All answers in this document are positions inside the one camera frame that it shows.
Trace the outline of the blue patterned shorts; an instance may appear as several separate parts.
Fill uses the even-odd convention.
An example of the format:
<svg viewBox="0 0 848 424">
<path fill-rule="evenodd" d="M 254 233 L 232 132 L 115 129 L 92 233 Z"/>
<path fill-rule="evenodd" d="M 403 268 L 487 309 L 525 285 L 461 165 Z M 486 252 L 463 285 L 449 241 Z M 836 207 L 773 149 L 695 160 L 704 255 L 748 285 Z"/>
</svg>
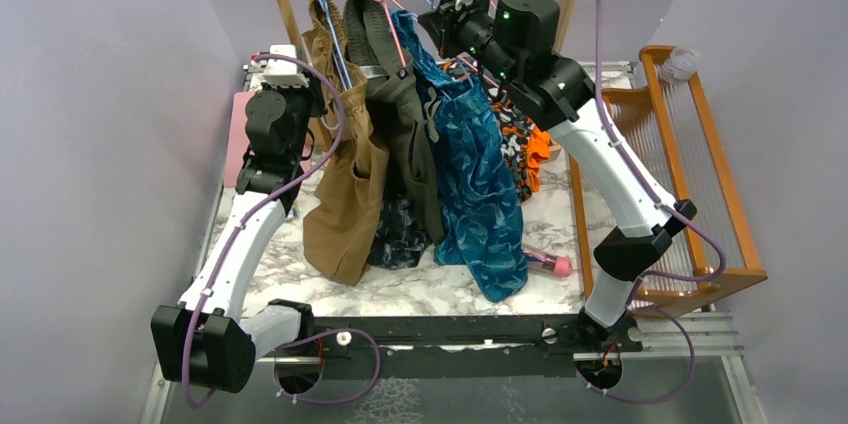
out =
<svg viewBox="0 0 848 424">
<path fill-rule="evenodd" d="M 523 215 L 502 155 L 502 134 L 480 79 L 457 78 L 425 49 L 414 14 L 392 21 L 413 60 L 425 136 L 436 167 L 446 236 L 434 250 L 439 265 L 463 265 L 482 295 L 501 302 L 526 284 Z"/>
</svg>

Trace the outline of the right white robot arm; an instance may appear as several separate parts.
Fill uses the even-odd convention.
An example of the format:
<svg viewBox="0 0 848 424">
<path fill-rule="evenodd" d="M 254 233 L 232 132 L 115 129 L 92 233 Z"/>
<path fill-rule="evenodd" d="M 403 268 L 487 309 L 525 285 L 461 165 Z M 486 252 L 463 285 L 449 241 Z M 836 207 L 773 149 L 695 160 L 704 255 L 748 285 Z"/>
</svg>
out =
<svg viewBox="0 0 848 424">
<path fill-rule="evenodd" d="M 634 155 L 614 126 L 598 79 L 553 48 L 560 14 L 555 0 L 440 0 L 418 23 L 443 58 L 471 55 L 509 100 L 577 162 L 612 211 L 615 227 L 595 248 L 600 267 L 578 314 L 587 349 L 612 343 L 625 321 L 638 278 L 668 251 L 697 209 L 677 200 Z"/>
</svg>

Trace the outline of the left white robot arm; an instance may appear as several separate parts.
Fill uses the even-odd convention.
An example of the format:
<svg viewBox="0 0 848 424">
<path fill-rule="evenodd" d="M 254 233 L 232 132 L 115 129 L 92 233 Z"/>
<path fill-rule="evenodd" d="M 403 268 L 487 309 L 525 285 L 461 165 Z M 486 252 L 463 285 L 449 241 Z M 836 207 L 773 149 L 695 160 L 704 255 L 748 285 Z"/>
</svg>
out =
<svg viewBox="0 0 848 424">
<path fill-rule="evenodd" d="M 298 355 L 313 345 L 308 305 L 274 300 L 245 317 L 243 304 L 298 195 L 308 122 L 323 108 L 320 92 L 306 87 L 264 86 L 248 99 L 248 147 L 225 229 L 177 303 L 151 318 L 164 379 L 238 393 L 257 359 L 281 346 Z"/>
</svg>

